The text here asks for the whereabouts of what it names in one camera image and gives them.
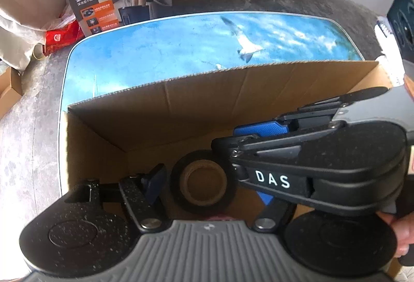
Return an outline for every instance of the finger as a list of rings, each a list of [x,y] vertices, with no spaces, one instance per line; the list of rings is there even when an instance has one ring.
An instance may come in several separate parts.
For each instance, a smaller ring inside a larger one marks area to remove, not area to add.
[[[397,236],[398,243],[414,243],[414,212],[394,221],[391,227]]]
[[[394,257],[399,258],[401,256],[404,256],[408,253],[409,245],[402,245],[398,246],[397,251],[394,254]]]
[[[377,215],[389,225],[395,220],[395,216],[392,214],[377,212]]]

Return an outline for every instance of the blue part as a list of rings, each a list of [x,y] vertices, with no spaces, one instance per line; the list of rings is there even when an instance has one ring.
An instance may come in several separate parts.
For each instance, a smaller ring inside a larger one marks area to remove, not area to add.
[[[144,187],[144,196],[150,205],[155,203],[166,183],[167,171],[165,167],[163,167],[160,171],[154,174],[148,181],[146,187]]]
[[[264,202],[265,205],[269,205],[269,203],[272,201],[273,196],[272,195],[268,195],[266,193],[261,193],[256,191],[257,194],[259,195],[260,199]]]
[[[286,134],[288,128],[285,125],[280,125],[276,121],[267,121],[254,123],[250,125],[240,125],[235,127],[233,131],[234,136],[258,134],[260,137],[267,137],[273,135]]]

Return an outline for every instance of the white cloud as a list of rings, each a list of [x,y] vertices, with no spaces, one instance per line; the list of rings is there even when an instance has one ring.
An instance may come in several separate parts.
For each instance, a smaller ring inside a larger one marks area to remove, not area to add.
[[[119,83],[109,82],[107,84],[99,84],[98,80],[97,80],[97,84],[98,84],[97,88],[98,88],[99,95],[117,92],[117,91],[121,91],[121,90],[125,90],[129,88],[129,86],[122,85]]]
[[[79,77],[78,75],[68,75],[68,80],[73,81],[76,88],[83,92],[90,92],[92,94],[94,89],[94,80],[93,79],[87,79],[83,77]]]
[[[230,30],[222,30],[220,28],[215,28],[214,33],[219,35],[232,35],[233,33]]]
[[[299,37],[300,39],[309,40],[309,38],[305,35],[305,33],[301,31],[295,31],[295,36]]]
[[[335,41],[331,41],[331,42],[326,41],[325,46],[328,49],[328,51],[332,53],[332,49],[336,46],[336,42]]]
[[[288,44],[291,44],[291,45],[306,46],[304,43],[300,43],[299,41],[296,41],[296,40],[293,40],[293,39],[288,40],[287,42],[288,42]]]
[[[292,53],[295,52],[295,50],[293,50],[291,48],[287,48],[287,47],[282,46],[282,45],[277,45],[276,47],[280,50],[283,50],[283,51],[288,51],[288,52],[292,52]]]

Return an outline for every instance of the metal screw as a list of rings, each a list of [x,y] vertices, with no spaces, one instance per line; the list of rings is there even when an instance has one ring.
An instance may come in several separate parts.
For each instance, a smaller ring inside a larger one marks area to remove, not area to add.
[[[341,126],[340,122],[329,122],[329,124],[328,124],[328,128],[331,128],[331,129],[337,129],[340,126]]]
[[[161,220],[156,218],[147,218],[142,220],[141,226],[146,229],[155,229],[160,227],[162,224]]]
[[[237,151],[237,150],[232,150],[232,151],[231,151],[231,157],[233,157],[233,158],[237,158],[237,157],[239,157],[241,154],[243,154],[243,151]]]
[[[270,218],[260,218],[255,221],[255,226],[258,229],[272,229],[276,226],[276,222]]]
[[[344,115],[344,114],[346,114],[348,111],[349,111],[349,110],[347,110],[347,109],[342,109],[342,110],[340,110],[340,111],[338,111],[338,112],[337,112],[337,115]]]

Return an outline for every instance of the box flap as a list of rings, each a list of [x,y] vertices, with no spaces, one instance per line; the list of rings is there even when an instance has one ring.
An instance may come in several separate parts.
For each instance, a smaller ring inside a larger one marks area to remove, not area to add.
[[[388,73],[380,64],[378,64],[378,66],[369,72],[365,78],[358,82],[358,84],[353,89],[351,89],[351,92],[356,92],[376,86],[384,86],[387,88],[392,88],[393,86]]]
[[[268,120],[347,93],[377,64],[249,66],[130,88],[72,105],[69,112],[113,145],[130,151]]]
[[[407,75],[405,75],[404,84],[405,84],[405,88],[407,88],[408,92],[414,98],[414,81],[412,81]]]
[[[11,74],[12,68],[8,67],[3,74],[0,75],[0,94],[6,90],[7,87],[10,86],[10,74]]]
[[[10,84],[17,94],[23,95],[21,90],[21,78],[17,70],[10,68]]]
[[[115,183],[128,175],[126,155],[75,115],[61,112],[60,127],[59,155],[66,157],[59,166],[63,194],[85,179]]]
[[[19,73],[11,67],[0,75],[0,118],[2,118],[21,98]]]

